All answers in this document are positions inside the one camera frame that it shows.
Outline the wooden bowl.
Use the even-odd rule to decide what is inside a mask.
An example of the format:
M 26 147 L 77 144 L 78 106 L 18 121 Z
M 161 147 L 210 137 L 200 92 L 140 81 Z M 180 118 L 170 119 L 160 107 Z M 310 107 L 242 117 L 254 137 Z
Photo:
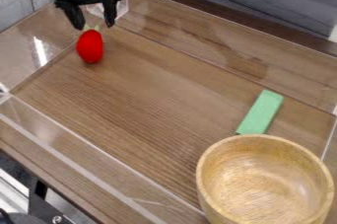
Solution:
M 334 198 L 320 158 L 266 134 L 210 145 L 198 159 L 196 187 L 210 224 L 324 224 Z

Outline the black metal table frame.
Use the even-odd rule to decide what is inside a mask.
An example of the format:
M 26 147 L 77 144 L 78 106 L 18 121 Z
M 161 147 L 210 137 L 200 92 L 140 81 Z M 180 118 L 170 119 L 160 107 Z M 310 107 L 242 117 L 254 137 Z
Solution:
M 0 207 L 0 224 L 74 224 L 46 202 L 48 186 L 36 180 L 29 188 L 26 213 L 9 213 Z

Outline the green rectangular block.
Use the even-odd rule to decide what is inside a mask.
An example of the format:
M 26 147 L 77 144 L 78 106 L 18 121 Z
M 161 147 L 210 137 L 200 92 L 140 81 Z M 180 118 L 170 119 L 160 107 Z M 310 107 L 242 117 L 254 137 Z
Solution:
M 264 90 L 236 129 L 236 133 L 238 135 L 266 133 L 282 101 L 284 96 Z

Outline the red plush strawberry toy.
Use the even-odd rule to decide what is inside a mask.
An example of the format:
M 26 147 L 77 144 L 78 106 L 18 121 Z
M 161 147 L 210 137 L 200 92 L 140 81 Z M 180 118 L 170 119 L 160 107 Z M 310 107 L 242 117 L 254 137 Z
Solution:
M 85 63 L 97 63 L 102 59 L 104 41 L 98 26 L 82 32 L 74 48 L 78 57 Z

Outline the clear acrylic corner bracket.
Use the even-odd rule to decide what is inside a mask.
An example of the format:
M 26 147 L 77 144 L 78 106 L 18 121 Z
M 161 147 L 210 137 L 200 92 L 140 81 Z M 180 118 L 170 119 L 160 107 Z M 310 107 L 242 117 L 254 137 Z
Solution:
M 104 18 L 104 8 L 100 3 L 90 4 L 84 7 L 89 14 L 98 17 L 100 19 Z M 128 0 L 120 0 L 117 3 L 117 17 L 118 20 L 126 13 L 129 12 L 129 3 Z

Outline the clear acrylic table barrier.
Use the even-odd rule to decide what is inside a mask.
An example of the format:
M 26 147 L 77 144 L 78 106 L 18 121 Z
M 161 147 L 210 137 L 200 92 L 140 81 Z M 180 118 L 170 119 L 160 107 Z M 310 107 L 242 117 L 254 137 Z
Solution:
M 264 134 L 325 164 L 337 224 L 337 57 L 172 0 L 128 3 L 94 64 L 54 7 L 0 32 L 0 150 L 102 224 L 210 224 L 198 159 L 269 90 Z

